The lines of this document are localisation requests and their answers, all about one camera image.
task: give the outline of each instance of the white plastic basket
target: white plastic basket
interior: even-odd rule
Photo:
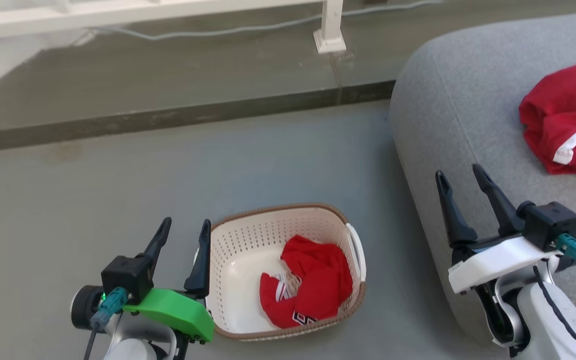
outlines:
[[[352,275],[352,294],[338,315],[294,328],[274,326],[259,301],[261,274],[287,272],[280,260],[294,235],[342,249]],[[295,337],[333,326],[351,316],[366,293],[366,259],[357,231],[334,207],[306,203],[259,209],[231,216],[212,226],[210,295],[206,309],[222,337],[258,341]]]

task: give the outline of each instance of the black cable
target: black cable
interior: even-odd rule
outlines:
[[[537,284],[539,284],[539,287],[541,288],[541,291],[543,292],[543,296],[546,298],[546,302],[552,308],[553,312],[557,316],[557,319],[559,319],[559,321],[562,324],[564,324],[564,327],[566,328],[566,330],[570,334],[570,336],[574,340],[576,340],[575,331],[572,329],[572,327],[570,327],[570,324],[566,321],[566,317],[564,317],[564,315],[560,311],[560,308],[558,308],[557,304],[555,304],[555,301],[553,301],[551,294],[548,293],[548,290],[546,289],[546,285],[544,285],[544,281],[542,280],[542,274],[539,273],[539,269],[537,269],[537,266],[533,266],[532,269],[534,271],[534,275],[537,276]]]
[[[95,343],[95,337],[97,336],[97,327],[95,326],[90,332],[90,338],[88,339],[88,345],[86,347],[86,353],[84,353],[84,360],[90,359],[90,353],[92,351],[92,345]]]

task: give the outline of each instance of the basket handle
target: basket handle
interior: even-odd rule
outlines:
[[[366,258],[364,257],[362,242],[359,240],[359,234],[357,234],[357,230],[355,230],[350,223],[346,223],[345,227],[350,231],[350,240],[352,241],[352,247],[354,248],[354,253],[352,255],[354,255],[355,262],[359,264],[359,279],[361,281],[366,281]]]

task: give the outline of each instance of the brown basket rim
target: brown basket rim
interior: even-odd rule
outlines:
[[[333,214],[338,216],[338,218],[341,221],[343,221],[344,224],[348,224],[348,219],[346,218],[346,216],[336,207],[321,202],[304,202],[304,203],[291,203],[289,205],[262,207],[260,209],[240,212],[239,214],[227,216],[226,218],[222,219],[222,221],[212,224],[212,228],[210,231],[214,231],[219,226],[224,225],[225,223],[228,223],[230,221],[235,221],[237,219],[242,219],[252,215],[276,212],[279,210],[290,210],[300,208],[321,208],[324,210],[329,210],[329,212],[332,212]],[[266,338],[274,338],[274,337],[293,337],[304,333],[308,333],[310,331],[315,331],[320,328],[326,328],[327,326],[331,326],[338,322],[344,321],[345,319],[352,316],[352,314],[354,314],[359,309],[361,304],[364,302],[365,296],[366,296],[366,281],[361,281],[361,283],[359,283],[359,292],[357,294],[357,300],[354,302],[352,306],[350,306],[348,310],[339,313],[335,317],[330,317],[328,319],[317,321],[315,323],[310,323],[304,326],[295,326],[291,328],[283,328],[281,330],[272,330],[272,331],[234,333],[222,329],[215,323],[214,330],[215,333],[217,333],[218,335],[231,340],[263,340]]]

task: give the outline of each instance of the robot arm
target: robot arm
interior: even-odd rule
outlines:
[[[576,307],[552,276],[576,265],[576,214],[557,202],[515,210],[480,165],[473,172],[499,223],[498,235],[487,239],[467,225],[446,176],[435,175],[452,290],[476,292],[493,342],[511,358],[576,359]]]
[[[203,345],[213,339],[213,319],[198,301],[208,296],[210,289],[211,223],[208,219],[203,223],[199,250],[182,291],[153,284],[171,225],[170,218],[164,219],[143,253],[115,257],[101,273],[103,286],[86,285],[75,295],[72,323],[92,332],[84,360],[88,360],[95,333],[112,337],[104,360],[182,360],[188,344],[199,341]],[[115,312],[117,289],[124,297],[119,296]]]

